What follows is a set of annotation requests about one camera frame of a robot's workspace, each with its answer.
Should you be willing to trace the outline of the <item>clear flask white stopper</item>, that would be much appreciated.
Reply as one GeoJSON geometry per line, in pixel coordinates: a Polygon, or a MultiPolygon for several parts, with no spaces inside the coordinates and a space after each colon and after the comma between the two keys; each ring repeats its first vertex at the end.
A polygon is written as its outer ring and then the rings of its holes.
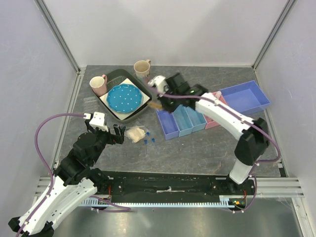
{"type": "Polygon", "coordinates": [[[215,93],[215,97],[216,97],[217,99],[220,99],[221,95],[222,95],[222,92],[221,92],[221,91],[217,91],[217,92],[215,93]]]}

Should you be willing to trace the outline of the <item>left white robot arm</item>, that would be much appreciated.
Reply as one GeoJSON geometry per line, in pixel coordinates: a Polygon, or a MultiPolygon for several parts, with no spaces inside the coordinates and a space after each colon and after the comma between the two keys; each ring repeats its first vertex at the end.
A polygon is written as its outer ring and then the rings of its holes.
{"type": "Polygon", "coordinates": [[[23,237],[51,237],[61,222],[85,199],[108,192],[109,183],[100,169],[93,168],[105,146],[122,144],[125,127],[114,125],[115,133],[88,126],[68,155],[53,172],[53,183],[36,204],[8,225],[23,237]]]}

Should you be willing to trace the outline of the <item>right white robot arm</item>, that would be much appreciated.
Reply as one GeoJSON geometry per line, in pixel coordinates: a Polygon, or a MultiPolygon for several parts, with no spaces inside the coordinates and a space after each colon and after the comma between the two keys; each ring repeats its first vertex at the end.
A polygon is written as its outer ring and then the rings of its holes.
{"type": "Polygon", "coordinates": [[[226,188],[234,195],[242,191],[253,165],[269,146],[266,121],[238,113],[203,86],[190,86],[180,73],[169,78],[156,76],[148,85],[157,90],[158,100],[165,111],[174,112],[180,105],[191,108],[213,119],[237,139],[237,160],[229,173],[226,188]]]}

